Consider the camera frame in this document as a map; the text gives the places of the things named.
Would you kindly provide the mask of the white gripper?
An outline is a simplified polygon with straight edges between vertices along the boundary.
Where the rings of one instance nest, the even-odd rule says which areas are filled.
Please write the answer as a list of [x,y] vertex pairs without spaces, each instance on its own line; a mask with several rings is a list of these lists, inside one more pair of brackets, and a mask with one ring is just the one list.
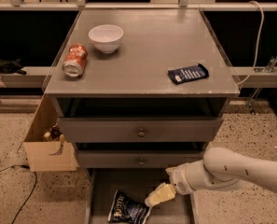
[[146,198],[145,205],[154,207],[160,203],[165,203],[175,197],[176,192],[180,195],[189,195],[194,189],[187,181],[188,164],[181,164],[166,169],[171,184],[161,183]]

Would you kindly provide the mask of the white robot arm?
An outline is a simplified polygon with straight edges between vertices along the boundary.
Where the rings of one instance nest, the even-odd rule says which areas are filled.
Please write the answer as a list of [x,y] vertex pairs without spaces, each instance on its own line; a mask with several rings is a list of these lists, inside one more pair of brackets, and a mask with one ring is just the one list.
[[146,198],[152,208],[176,194],[189,195],[198,189],[234,190],[245,181],[277,193],[277,161],[255,159],[223,147],[212,147],[200,161],[167,168],[170,183],[161,183]]

